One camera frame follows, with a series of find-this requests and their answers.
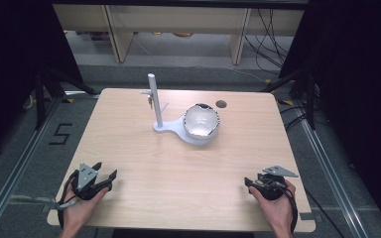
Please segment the white stand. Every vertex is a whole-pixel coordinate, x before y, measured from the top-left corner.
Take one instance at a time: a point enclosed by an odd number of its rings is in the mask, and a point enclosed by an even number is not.
[[[156,77],[152,74],[148,74],[148,80],[150,82],[150,91],[141,92],[141,94],[148,94],[152,97],[154,102],[154,110],[156,112],[157,121],[153,124],[153,129],[157,133],[175,133],[184,142],[189,143],[193,146],[205,146],[210,143],[214,138],[206,140],[197,140],[191,137],[185,129],[184,125],[184,115],[176,119],[175,121],[163,121],[162,110],[160,109],[159,94],[157,92]]]

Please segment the human hand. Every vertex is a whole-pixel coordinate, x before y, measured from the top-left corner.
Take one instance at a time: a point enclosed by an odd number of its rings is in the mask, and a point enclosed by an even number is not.
[[[287,180],[286,186],[295,195],[296,187]],[[275,236],[277,238],[292,237],[290,226],[293,213],[289,199],[283,194],[276,200],[267,200],[255,187],[251,186],[249,190],[261,206],[265,219],[274,231]]]
[[[64,202],[75,196],[72,190],[72,181],[66,190],[66,196]],[[61,238],[76,237],[79,230],[88,222],[91,218],[94,208],[97,206],[98,202],[103,198],[103,196],[108,192],[109,188],[105,187],[101,190],[93,199],[91,200],[81,200],[78,197],[76,204],[69,206],[63,211],[63,230],[61,232]]]

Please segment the metal frame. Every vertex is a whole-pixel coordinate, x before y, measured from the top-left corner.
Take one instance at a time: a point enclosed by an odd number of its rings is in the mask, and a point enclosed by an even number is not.
[[[303,105],[300,102],[296,101],[295,106],[302,107]],[[298,109],[297,113],[299,116],[301,116],[305,113],[305,111],[303,109]],[[353,203],[351,202],[351,199],[345,191],[345,188],[342,185],[338,174],[333,168],[332,162],[327,156],[327,153],[324,150],[320,139],[318,138],[317,132],[311,129],[309,123],[306,120],[302,121],[302,125],[353,236],[358,238],[369,237],[363,223],[361,222],[360,216],[358,215]]]
[[[23,154],[21,155],[14,169],[12,170],[7,180],[5,181],[4,186],[1,188],[0,190],[0,217],[2,213],[4,212],[11,198],[11,194],[17,187],[25,170],[27,169],[27,166],[29,165],[30,160],[33,158],[33,154],[36,151],[44,133],[46,132],[49,122],[52,119],[52,116],[54,115],[59,105],[61,105],[61,102],[62,102],[61,98],[52,99],[52,102],[47,110],[48,117],[43,121],[42,126],[34,132],[32,138],[27,144],[27,147],[24,149]]]
[[[312,7],[327,7],[331,3],[310,0],[52,0],[53,4],[170,6],[170,7],[214,7],[214,8],[264,8],[305,10]]]

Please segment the gray floor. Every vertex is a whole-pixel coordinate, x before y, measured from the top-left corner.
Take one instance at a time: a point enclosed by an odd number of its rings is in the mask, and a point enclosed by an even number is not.
[[[114,61],[109,42],[93,42],[89,35],[78,36],[74,32],[66,34],[75,59],[87,85],[96,89],[105,87],[142,87],[147,79],[146,72],[160,76],[166,88],[194,88],[257,91],[266,85],[266,80],[277,80],[274,73],[262,71],[279,70],[264,59],[258,63],[255,54],[245,44],[240,65],[231,63],[226,36],[192,35],[180,38],[173,34],[155,36],[139,33],[134,37],[128,56],[123,63]],[[249,40],[258,45],[254,37]],[[287,49],[292,38],[278,38],[280,45]],[[278,100],[289,99],[291,84],[274,92]],[[60,229],[50,226],[44,200],[54,198],[62,183],[67,166],[96,99],[75,99],[72,103],[62,103],[40,142],[34,157],[20,180],[9,205],[0,219],[0,237],[56,237]],[[289,105],[279,105],[280,110]],[[14,123],[8,135],[0,143],[0,190],[11,173],[24,148],[34,133],[36,109],[32,107]],[[289,123],[298,116],[295,110],[282,114],[283,123]],[[353,202],[369,237],[381,237],[381,213],[364,187],[357,173],[348,167],[349,159],[344,154],[331,126],[322,112],[316,113],[317,134]],[[69,138],[65,145],[52,146],[61,138],[54,133],[61,123],[71,123],[63,133]],[[302,124],[288,131],[288,137],[295,154],[300,174],[306,189],[314,196],[345,237],[352,237],[347,221],[331,191],[328,181],[318,162]],[[310,199],[317,229],[313,233],[297,233],[295,237],[338,237],[335,229]],[[111,229],[88,227],[80,237],[111,237]],[[256,237],[272,237],[270,232],[256,233]]]

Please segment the white vertical rod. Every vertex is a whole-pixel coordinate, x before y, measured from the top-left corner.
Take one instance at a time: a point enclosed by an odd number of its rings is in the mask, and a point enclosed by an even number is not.
[[[157,92],[156,77],[152,73],[148,73],[148,81],[150,82],[151,96],[154,101],[154,110],[156,111],[157,126],[163,127],[162,111],[160,110],[159,94]]]

